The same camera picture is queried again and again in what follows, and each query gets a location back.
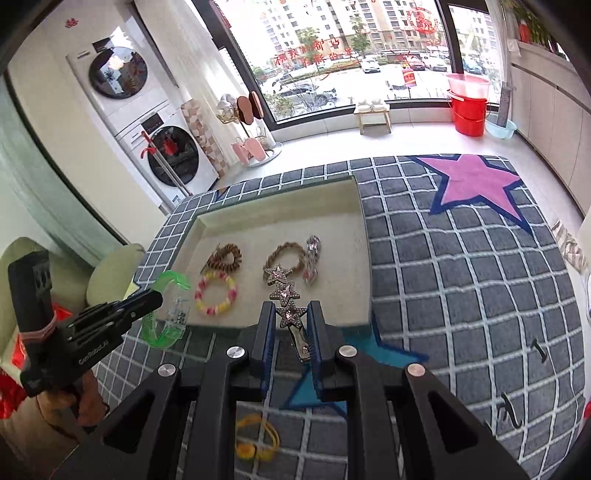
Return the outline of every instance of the brown slipper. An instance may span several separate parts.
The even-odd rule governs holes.
[[[259,100],[258,95],[256,92],[251,92],[248,98],[251,101],[252,114],[255,116],[255,118],[261,120],[265,116],[265,112],[262,111],[261,101]]]
[[[238,117],[243,124],[252,125],[255,118],[252,114],[252,105],[248,97],[240,96],[236,101],[238,107]]]

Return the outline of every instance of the white tile floor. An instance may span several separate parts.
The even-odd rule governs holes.
[[[298,168],[312,167],[343,160],[386,155],[420,155],[435,153],[472,153],[500,155],[508,158],[534,195],[546,221],[552,225],[562,221],[573,235],[579,230],[583,216],[570,194],[554,176],[547,164],[518,135],[499,140],[485,133],[473,138],[458,133],[451,123],[394,124],[388,134],[385,126],[329,132],[284,143],[283,152],[274,160],[257,168],[235,166],[219,187],[273,175]],[[585,357],[591,358],[591,326],[587,316],[586,278],[567,264],[573,282],[585,340]],[[586,362],[585,397],[591,394],[591,361]]]

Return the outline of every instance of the silver screw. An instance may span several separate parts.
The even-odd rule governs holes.
[[[407,370],[414,377],[422,377],[425,374],[425,367],[421,364],[410,364]]]
[[[164,364],[158,367],[158,375],[161,377],[170,377],[176,372],[177,368],[173,364]]]
[[[242,348],[241,346],[231,346],[227,351],[226,351],[226,355],[230,358],[240,358],[242,357],[246,352],[244,351],[244,348]]]
[[[339,353],[347,358],[357,355],[357,349],[352,345],[343,345],[339,348]]]

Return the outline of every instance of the transparent plastic bracelet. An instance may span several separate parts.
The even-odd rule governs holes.
[[[163,306],[142,318],[140,337],[149,346],[169,348],[183,336],[193,298],[191,284],[185,275],[168,270],[162,272],[152,284],[153,290],[163,297]],[[158,334],[156,312],[165,312],[164,329]]]

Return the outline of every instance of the shallow tray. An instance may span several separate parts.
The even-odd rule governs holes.
[[[209,255],[218,244],[227,243],[237,244],[241,249],[242,265],[231,274],[238,285],[233,307],[222,315],[207,316],[193,306],[187,323],[242,328],[258,322],[261,304],[273,291],[262,276],[268,256],[286,241],[305,246],[312,234],[322,242],[317,263],[319,276],[312,285],[307,285],[301,274],[290,277],[301,295],[296,305],[305,307],[310,300],[320,300],[327,323],[339,326],[369,323],[369,248],[354,177],[304,185],[200,215],[171,269],[187,275],[196,286]],[[297,256],[285,252],[278,262],[285,268],[293,267]],[[207,305],[214,305],[225,296],[225,284],[214,281],[203,300]]]

